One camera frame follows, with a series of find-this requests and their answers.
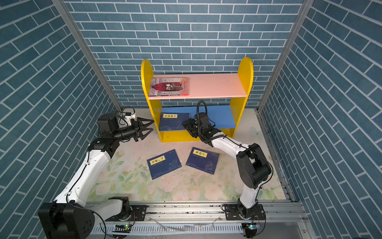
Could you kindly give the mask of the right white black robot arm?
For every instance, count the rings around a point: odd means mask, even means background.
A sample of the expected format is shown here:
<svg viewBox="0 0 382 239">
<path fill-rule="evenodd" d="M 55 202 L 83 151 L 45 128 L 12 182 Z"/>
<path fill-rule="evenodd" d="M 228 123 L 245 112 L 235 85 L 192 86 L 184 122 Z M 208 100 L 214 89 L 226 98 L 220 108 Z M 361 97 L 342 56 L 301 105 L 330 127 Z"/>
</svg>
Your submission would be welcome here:
<svg viewBox="0 0 382 239">
<path fill-rule="evenodd" d="M 260 208 L 258 194 L 274 172 L 261 147 L 257 143 L 245 144 L 228 137 L 211 125 L 206 113 L 196 115 L 194 119 L 188 119 L 182 125 L 192 137 L 224 151 L 236 160 L 240 178 L 244 183 L 238 199 L 238 213 L 243 219 L 253 217 Z"/>
</svg>

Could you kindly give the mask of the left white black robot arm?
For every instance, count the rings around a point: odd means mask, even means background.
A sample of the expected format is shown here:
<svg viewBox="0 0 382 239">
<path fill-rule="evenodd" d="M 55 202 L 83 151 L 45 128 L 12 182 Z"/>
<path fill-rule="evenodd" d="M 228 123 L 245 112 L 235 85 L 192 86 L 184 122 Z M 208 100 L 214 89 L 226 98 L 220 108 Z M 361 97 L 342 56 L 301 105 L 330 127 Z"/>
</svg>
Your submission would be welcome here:
<svg viewBox="0 0 382 239">
<path fill-rule="evenodd" d="M 90 143 L 82 165 L 63 191 L 39 208 L 38 216 L 48 239 L 85 239 L 95 226 L 105 228 L 105 221 L 111 217 L 124 222 L 135 215 L 128 197 L 112 197 L 99 206 L 86 208 L 92 187 L 120 142 L 143 140 L 153 131 L 152 119 L 132 117 L 120 127 L 121 118 L 117 113 L 99 117 L 98 137 Z"/>
</svg>

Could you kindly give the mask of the pink red cover book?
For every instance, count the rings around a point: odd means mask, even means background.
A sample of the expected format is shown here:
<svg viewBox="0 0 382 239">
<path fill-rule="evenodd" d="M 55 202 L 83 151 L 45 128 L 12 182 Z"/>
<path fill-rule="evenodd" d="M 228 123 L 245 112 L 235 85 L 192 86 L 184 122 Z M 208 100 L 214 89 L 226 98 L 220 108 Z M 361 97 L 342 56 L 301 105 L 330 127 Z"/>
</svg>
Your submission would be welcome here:
<svg viewBox="0 0 382 239">
<path fill-rule="evenodd" d="M 189 79 L 185 77 L 152 78 L 149 96 L 187 96 L 189 95 Z"/>
</svg>

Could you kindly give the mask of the navy book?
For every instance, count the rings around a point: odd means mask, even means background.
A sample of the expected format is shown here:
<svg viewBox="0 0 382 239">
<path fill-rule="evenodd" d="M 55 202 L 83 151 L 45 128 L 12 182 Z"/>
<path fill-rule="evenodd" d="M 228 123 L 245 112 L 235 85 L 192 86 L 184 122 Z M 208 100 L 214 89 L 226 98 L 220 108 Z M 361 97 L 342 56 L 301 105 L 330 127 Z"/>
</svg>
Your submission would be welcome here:
<svg viewBox="0 0 382 239">
<path fill-rule="evenodd" d="M 170 150 L 147 160 L 152 180 L 182 167 L 176 150 Z"/>
<path fill-rule="evenodd" d="M 186 166 L 214 175 L 218 159 L 218 153 L 193 147 L 186 162 Z"/>
<path fill-rule="evenodd" d="M 183 122 L 190 118 L 189 113 L 162 113 L 158 129 L 159 131 L 185 130 Z"/>
</svg>

